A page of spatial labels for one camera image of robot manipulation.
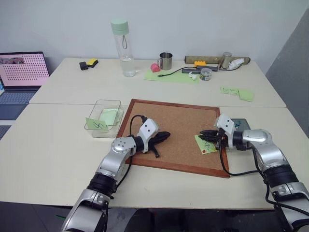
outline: wooden frame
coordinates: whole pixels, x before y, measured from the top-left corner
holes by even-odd
[[[118,132],[117,137],[124,136],[125,129],[127,128],[127,124],[129,123],[129,119],[131,117],[131,113],[133,110],[133,107],[136,103],[144,103],[144,104],[154,104],[154,105],[164,105],[164,106],[174,106],[174,107],[182,107],[182,108],[191,108],[191,109],[201,109],[201,110],[209,110],[214,111],[216,117],[220,116],[220,109],[217,107],[207,107],[207,106],[198,106],[198,105],[186,105],[186,104],[176,104],[176,103],[168,103],[168,102],[159,102],[159,101],[146,101],[146,100],[137,100],[132,99],[131,103],[128,107],[128,110],[126,112],[126,115],[124,117],[123,123],[120,127],[120,130]],[[196,174],[206,174],[206,175],[212,175],[212,176],[218,176],[218,177],[225,177],[229,178],[229,175],[222,169],[215,169],[215,168],[209,168],[209,167],[198,167],[194,165],[186,165],[186,164],[179,164],[179,163],[171,163],[171,162],[164,162],[161,161],[160,158],[151,160],[151,159],[138,159],[136,158],[138,154],[136,154],[133,157],[132,164],[140,165],[140,166],[147,166],[147,167],[155,167],[155,168],[163,168],[163,169],[170,169],[170,170],[176,170],[176,171],[183,171],[183,172],[189,172],[189,173],[196,173]],[[215,156],[214,157],[215,162],[220,162],[220,157]],[[223,149],[223,160],[226,169],[228,169],[228,162],[227,162],[227,155],[225,148]]]

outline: green bottle cap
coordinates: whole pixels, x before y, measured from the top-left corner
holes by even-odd
[[[114,35],[126,35],[129,33],[127,20],[123,18],[114,18],[111,20],[112,32]]]

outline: water bottle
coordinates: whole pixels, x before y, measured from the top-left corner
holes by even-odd
[[[115,37],[116,47],[124,76],[135,75],[134,59],[129,40],[129,26],[125,19],[116,18],[111,21],[112,32]]]

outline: laptop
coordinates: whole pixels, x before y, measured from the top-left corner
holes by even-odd
[[[0,53],[0,120],[16,120],[48,77],[43,52]]]

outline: laptop screen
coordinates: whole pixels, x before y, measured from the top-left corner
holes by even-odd
[[[38,89],[48,77],[43,52],[0,53],[0,79],[5,90]]]

